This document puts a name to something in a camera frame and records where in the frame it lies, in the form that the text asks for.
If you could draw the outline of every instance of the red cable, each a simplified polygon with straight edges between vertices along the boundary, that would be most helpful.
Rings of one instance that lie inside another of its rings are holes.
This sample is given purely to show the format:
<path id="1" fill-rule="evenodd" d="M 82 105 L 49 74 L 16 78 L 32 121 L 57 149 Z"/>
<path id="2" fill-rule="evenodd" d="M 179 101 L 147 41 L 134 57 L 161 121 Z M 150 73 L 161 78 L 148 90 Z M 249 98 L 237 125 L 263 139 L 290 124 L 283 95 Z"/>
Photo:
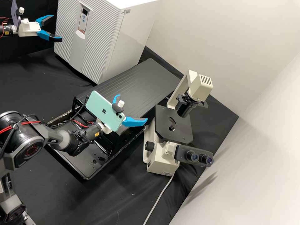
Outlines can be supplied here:
<path id="1" fill-rule="evenodd" d="M 75 123 L 77 123 L 79 126 L 81 126 L 81 127 L 84 127 L 84 128 L 89 128 L 88 126 L 86 126 L 86 125 L 83 125 L 82 123 L 80 123 L 79 121 L 77 121 L 77 120 L 71 120 L 71 121 L 73 121 L 73 122 L 75 122 Z"/>
<path id="2" fill-rule="evenodd" d="M 40 123 L 40 121 L 26 121 L 26 122 L 22 122 L 21 125 L 27 125 L 27 124 L 32 124 L 32 123 Z M 9 125 L 8 127 L 5 127 L 4 129 L 0 130 L 0 134 L 11 130 L 13 127 L 11 125 Z"/>
<path id="3" fill-rule="evenodd" d="M 0 36 L 0 39 L 2 38 L 3 35 L 4 35 L 4 27 L 3 27 L 3 31 L 2 31 L 2 35 Z"/>

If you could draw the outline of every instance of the ribbed white panel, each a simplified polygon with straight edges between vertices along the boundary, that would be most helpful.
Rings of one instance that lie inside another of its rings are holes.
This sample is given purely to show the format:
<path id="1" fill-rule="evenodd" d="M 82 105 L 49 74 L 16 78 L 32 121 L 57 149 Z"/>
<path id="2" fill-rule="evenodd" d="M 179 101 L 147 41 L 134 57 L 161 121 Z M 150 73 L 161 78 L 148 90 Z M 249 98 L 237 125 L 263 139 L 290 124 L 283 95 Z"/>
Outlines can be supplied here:
<path id="1" fill-rule="evenodd" d="M 93 11 L 82 73 L 99 84 L 108 70 L 124 14 L 107 1 L 86 0 L 86 3 L 97 10 Z"/>
<path id="2" fill-rule="evenodd" d="M 72 50 L 77 4 L 76 0 L 58 1 L 55 33 L 62 37 L 62 42 L 54 45 L 54 52 L 68 63 Z"/>
<path id="3" fill-rule="evenodd" d="M 62 36 L 62 42 L 55 43 L 54 51 L 97 84 L 138 63 L 154 23 L 156 4 L 153 4 L 157 0 L 124 1 L 58 1 L 56 34 Z M 92 14 L 87 23 L 86 39 L 78 47 L 75 25 L 80 4 L 89 8 Z M 120 8 L 123 5 L 132 7 Z"/>

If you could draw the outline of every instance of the label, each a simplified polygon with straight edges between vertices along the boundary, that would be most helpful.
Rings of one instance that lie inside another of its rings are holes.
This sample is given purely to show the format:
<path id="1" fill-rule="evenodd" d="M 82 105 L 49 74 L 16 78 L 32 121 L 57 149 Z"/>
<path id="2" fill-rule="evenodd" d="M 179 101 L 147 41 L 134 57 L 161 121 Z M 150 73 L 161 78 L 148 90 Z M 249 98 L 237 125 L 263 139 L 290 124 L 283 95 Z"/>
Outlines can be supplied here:
<path id="1" fill-rule="evenodd" d="M 48 142 L 50 142 L 50 143 L 57 143 L 58 140 L 55 140 L 55 139 L 51 139 L 51 138 L 50 138 L 50 139 L 48 140 Z"/>
<path id="2" fill-rule="evenodd" d="M 169 173 L 169 172 L 163 172 L 162 174 L 163 174 L 163 175 L 166 175 L 166 176 L 172 176 L 172 174 Z"/>

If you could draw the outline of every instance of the robotic arm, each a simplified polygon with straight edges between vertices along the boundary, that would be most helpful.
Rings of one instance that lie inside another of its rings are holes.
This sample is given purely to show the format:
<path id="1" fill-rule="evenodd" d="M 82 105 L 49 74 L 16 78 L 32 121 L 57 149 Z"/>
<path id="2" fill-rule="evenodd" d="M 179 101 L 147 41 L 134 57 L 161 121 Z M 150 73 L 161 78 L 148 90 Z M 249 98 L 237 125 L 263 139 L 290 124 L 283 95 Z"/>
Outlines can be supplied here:
<path id="1" fill-rule="evenodd" d="M 46 144 L 70 156 L 77 156 L 103 133 L 117 131 L 121 125 L 143 126 L 146 123 L 146 118 L 126 117 L 123 114 L 124 102 L 119 101 L 119 97 L 117 95 L 110 103 L 99 93 L 92 92 L 91 96 L 86 97 L 83 106 L 86 105 L 97 116 L 97 121 L 75 131 L 66 130 L 61 124 L 54 125 L 54 130 L 33 114 L 22 116 L 16 111 L 0 114 L 0 141 L 3 143 L 0 147 L 0 224 L 35 225 L 26 212 L 26 206 L 16 195 L 7 170 L 21 167 Z"/>
<path id="2" fill-rule="evenodd" d="M 3 37 L 13 36 L 17 34 L 19 37 L 39 36 L 42 39 L 52 42 L 62 42 L 62 37 L 44 31 L 41 27 L 47 25 L 53 15 L 46 15 L 36 19 L 34 22 L 29 22 L 23 18 L 24 8 L 18 8 L 16 0 L 12 1 L 11 16 L 12 23 L 4 22 L 0 24 L 0 35 Z"/>
<path id="3" fill-rule="evenodd" d="M 76 131 L 63 129 L 53 130 L 40 123 L 32 116 L 22 122 L 22 116 L 16 111 L 8 111 L 0 115 L 0 140 L 6 169 L 16 170 L 34 157 L 46 144 L 54 149 L 67 152 L 71 156 L 81 153 L 92 141 L 103 133 L 98 123 L 89 128 Z"/>

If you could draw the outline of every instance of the white backdrop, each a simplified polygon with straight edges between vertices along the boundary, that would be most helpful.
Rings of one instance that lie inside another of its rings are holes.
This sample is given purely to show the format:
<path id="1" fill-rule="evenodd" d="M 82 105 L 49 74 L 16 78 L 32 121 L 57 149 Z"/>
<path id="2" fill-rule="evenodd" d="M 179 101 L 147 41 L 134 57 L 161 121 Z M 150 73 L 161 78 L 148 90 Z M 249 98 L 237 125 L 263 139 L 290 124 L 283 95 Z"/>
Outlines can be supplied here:
<path id="1" fill-rule="evenodd" d="M 300 51 L 293 0 L 160 0 L 147 46 L 182 73 L 209 76 L 238 115 Z"/>

